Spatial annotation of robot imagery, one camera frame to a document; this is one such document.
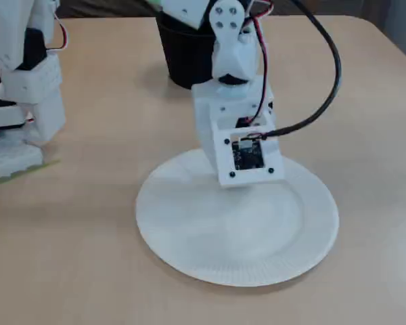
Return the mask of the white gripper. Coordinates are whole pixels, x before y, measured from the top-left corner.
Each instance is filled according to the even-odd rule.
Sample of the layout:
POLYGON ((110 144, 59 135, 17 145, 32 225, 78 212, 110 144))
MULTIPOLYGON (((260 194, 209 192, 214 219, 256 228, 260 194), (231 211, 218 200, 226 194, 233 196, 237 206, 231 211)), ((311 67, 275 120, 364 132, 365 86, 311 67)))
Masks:
POLYGON ((262 88, 262 77, 245 85, 223 85, 211 79, 192 87, 198 138, 209 159, 216 158, 215 146, 224 143, 215 139, 212 126, 220 130, 248 127, 259 108, 262 88))

